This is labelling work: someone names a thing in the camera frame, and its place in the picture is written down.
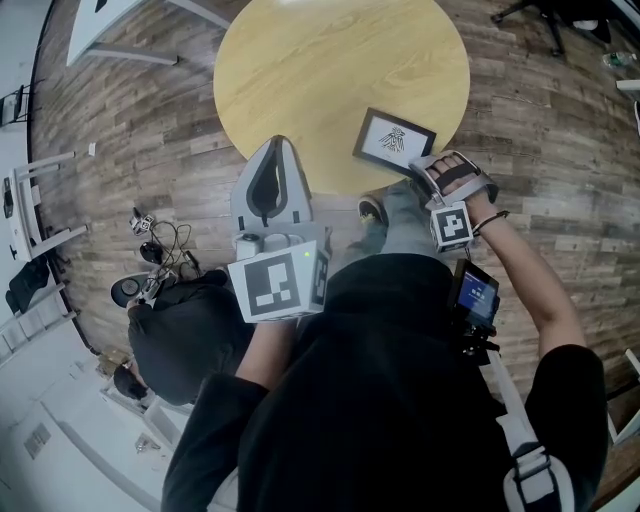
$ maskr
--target framed picture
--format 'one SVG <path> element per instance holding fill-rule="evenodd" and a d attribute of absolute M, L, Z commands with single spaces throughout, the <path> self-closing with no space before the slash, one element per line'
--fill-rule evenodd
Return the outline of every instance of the framed picture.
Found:
<path fill-rule="evenodd" d="M 409 162 L 428 155 L 435 138 L 431 130 L 369 108 L 353 156 L 413 177 Z"/>

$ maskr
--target camera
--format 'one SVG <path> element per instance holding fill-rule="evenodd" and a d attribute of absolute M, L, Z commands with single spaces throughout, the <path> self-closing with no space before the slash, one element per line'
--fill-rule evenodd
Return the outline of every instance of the camera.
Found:
<path fill-rule="evenodd" d="M 500 306 L 498 286 L 498 281 L 469 260 L 458 260 L 448 302 L 453 340 L 479 366 L 489 364 L 487 348 L 497 349 L 487 338 L 496 334 L 493 319 Z"/>

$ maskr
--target desk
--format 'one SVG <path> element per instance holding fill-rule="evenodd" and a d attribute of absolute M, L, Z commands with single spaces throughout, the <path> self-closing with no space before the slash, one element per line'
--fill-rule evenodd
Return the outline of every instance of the desk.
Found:
<path fill-rule="evenodd" d="M 469 96 L 458 31 L 432 0 L 253 0 L 222 41 L 214 97 L 249 158 L 280 134 L 311 190 L 354 194 L 400 176 L 352 157 L 368 107 L 453 137 Z"/>
<path fill-rule="evenodd" d="M 97 42 L 100 36 L 109 28 L 145 1 L 147 0 L 107 0 L 106 2 L 104 0 L 100 2 L 98 0 L 80 0 L 69 43 L 67 66 L 75 64 L 83 55 L 119 57 L 169 66 L 178 62 L 178 56 L 175 53 L 154 52 L 141 48 Z M 202 16 L 222 28 L 229 27 L 229 21 L 210 5 L 212 0 L 169 1 L 198 16 Z"/>
<path fill-rule="evenodd" d="M 13 245 L 15 246 L 14 259 L 16 256 L 22 261 L 31 261 L 37 258 L 41 254 L 57 247 L 63 242 L 70 240 L 71 238 L 81 235 L 87 231 L 87 226 L 81 226 L 71 231 L 70 229 L 64 229 L 60 233 L 53 235 L 52 237 L 43 240 L 42 242 L 31 245 L 30 239 L 37 240 L 38 237 L 32 237 L 29 234 L 27 213 L 25 200 L 22 197 L 23 187 L 22 184 L 31 178 L 41 176 L 42 174 L 55 172 L 60 169 L 60 162 L 70 160 L 75 157 L 75 153 L 65 153 L 64 155 L 54 156 L 39 160 L 37 162 L 30 163 L 28 165 L 11 169 L 9 172 L 9 184 L 11 190 L 11 198 L 13 199 L 13 212 L 8 217 L 9 227 L 11 229 L 11 236 L 13 239 Z"/>

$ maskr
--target drawing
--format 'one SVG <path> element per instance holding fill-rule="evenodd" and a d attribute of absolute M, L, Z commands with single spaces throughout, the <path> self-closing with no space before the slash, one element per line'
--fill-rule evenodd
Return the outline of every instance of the drawing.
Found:
<path fill-rule="evenodd" d="M 404 141 L 402 139 L 404 136 L 405 133 L 397 126 L 394 126 L 391 129 L 391 133 L 382 137 L 380 142 L 382 142 L 383 148 L 400 153 L 401 151 L 404 151 Z"/>

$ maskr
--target wooden table top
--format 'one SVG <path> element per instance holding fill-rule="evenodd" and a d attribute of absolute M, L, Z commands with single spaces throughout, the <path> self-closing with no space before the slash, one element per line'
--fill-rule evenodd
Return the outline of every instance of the wooden table top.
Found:
<path fill-rule="evenodd" d="M 253 0 L 218 54 L 214 98 L 246 158 L 270 137 L 296 147 L 312 191 L 356 194 L 401 176 L 352 156 L 368 107 L 453 137 L 469 63 L 432 0 Z"/>

